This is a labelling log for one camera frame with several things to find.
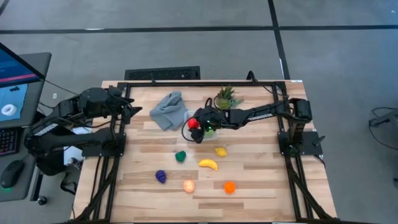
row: computer mouse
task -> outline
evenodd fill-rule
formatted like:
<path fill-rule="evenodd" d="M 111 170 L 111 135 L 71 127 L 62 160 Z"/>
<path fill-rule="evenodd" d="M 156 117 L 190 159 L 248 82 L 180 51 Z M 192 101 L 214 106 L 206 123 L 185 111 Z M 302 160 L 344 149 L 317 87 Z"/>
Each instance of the computer mouse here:
<path fill-rule="evenodd" d="M 1 174 L 1 186 L 4 188 L 13 187 L 17 183 L 24 166 L 22 160 L 12 161 Z"/>

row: wooden table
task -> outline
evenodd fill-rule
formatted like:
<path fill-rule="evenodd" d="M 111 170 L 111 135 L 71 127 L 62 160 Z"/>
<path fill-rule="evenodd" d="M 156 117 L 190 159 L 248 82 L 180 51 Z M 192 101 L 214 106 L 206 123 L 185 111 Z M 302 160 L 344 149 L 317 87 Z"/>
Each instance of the wooden table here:
<path fill-rule="evenodd" d="M 117 85 L 103 82 L 102 87 Z M 306 98 L 302 82 L 286 81 L 290 97 Z M 235 87 L 236 96 L 244 99 L 239 106 L 249 109 L 272 103 L 272 94 L 261 86 Z M 131 124 L 126 126 L 125 154 L 119 164 L 114 196 L 112 222 L 270 222 L 294 221 L 284 158 L 279 153 L 277 118 L 251 122 L 233 131 L 217 130 L 218 139 L 195 144 L 187 142 L 180 131 L 162 131 L 149 117 L 158 102 L 171 91 L 179 90 L 189 110 L 203 107 L 220 87 L 133 87 L 133 106 L 142 106 Z M 95 119 L 100 124 L 105 119 Z M 228 156 L 221 158 L 215 147 L 223 146 Z M 174 154 L 184 150 L 183 164 Z M 198 167 L 201 159 L 214 159 L 218 171 Z M 323 164 L 313 156 L 302 156 L 309 191 L 331 216 L 336 216 L 328 179 Z M 79 215 L 90 201 L 97 158 L 84 161 L 76 193 L 74 209 Z M 167 173 L 166 184 L 155 179 L 155 172 Z M 184 180 L 195 181 L 194 193 L 182 189 Z M 234 194 L 227 195 L 223 184 L 236 183 Z M 302 216 L 305 215 L 302 195 L 298 190 Z M 101 204 L 104 217 L 107 193 Z"/>

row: concrete floor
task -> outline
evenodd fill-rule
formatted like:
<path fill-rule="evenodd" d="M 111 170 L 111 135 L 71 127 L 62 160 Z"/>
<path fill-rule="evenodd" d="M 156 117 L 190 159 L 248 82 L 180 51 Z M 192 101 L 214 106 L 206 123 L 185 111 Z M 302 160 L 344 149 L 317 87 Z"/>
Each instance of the concrete floor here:
<path fill-rule="evenodd" d="M 398 3 L 350 0 L 277 0 L 280 26 L 398 24 Z M 270 26 L 265 0 L 10 0 L 0 30 L 178 26 Z M 369 134 L 370 110 L 396 107 L 398 30 L 281 31 L 291 79 L 304 81 L 315 126 L 326 135 L 326 171 L 343 220 L 396 223 L 398 152 Z M 48 80 L 72 91 L 122 80 L 125 69 L 199 65 L 202 79 L 281 79 L 273 31 L 118 34 L 7 34 L 0 41 L 18 54 L 51 52 Z M 56 100 L 52 94 L 58 93 Z M 42 101 L 71 95 L 45 84 Z M 374 130 L 398 147 L 389 126 Z M 44 207 L 26 200 L 0 203 L 0 223 L 63 222 L 73 197 L 46 177 Z"/>

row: potted plant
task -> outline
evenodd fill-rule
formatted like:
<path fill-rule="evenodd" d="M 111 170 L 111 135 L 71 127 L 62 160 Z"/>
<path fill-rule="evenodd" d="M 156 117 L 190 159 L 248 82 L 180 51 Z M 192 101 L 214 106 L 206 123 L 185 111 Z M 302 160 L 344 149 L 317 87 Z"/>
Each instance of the potted plant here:
<path fill-rule="evenodd" d="M 231 86 L 221 87 L 220 92 L 218 92 L 215 105 L 222 110 L 235 108 L 243 100 L 237 100 L 234 95 L 235 90 L 232 89 Z"/>

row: gray towel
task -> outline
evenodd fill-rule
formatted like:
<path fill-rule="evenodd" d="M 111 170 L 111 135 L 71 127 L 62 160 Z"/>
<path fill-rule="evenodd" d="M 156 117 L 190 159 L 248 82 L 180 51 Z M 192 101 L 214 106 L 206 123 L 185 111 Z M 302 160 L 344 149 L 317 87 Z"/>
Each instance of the gray towel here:
<path fill-rule="evenodd" d="M 178 129 L 184 122 L 184 113 L 187 111 L 181 98 L 180 91 L 173 91 L 150 111 L 150 117 L 163 131 Z"/>

